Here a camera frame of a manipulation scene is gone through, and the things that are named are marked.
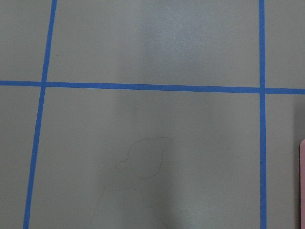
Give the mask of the pink plastic tray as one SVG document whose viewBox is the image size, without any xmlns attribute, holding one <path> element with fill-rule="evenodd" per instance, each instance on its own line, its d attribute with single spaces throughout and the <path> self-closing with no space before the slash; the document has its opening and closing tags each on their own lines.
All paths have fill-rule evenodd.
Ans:
<svg viewBox="0 0 305 229">
<path fill-rule="evenodd" d="M 300 229 L 305 229 L 305 140 L 300 143 Z"/>
</svg>

